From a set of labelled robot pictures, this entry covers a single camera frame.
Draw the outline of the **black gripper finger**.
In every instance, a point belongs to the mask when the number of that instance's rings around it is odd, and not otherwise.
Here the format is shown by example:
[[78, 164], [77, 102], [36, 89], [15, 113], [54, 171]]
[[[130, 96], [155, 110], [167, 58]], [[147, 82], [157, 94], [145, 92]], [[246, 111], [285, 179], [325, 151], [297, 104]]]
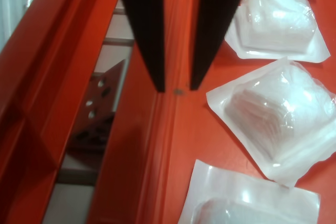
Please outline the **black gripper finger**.
[[151, 80], [158, 92], [164, 92], [164, 0], [122, 2]]
[[199, 0], [190, 89], [197, 90], [223, 43], [240, 0]]

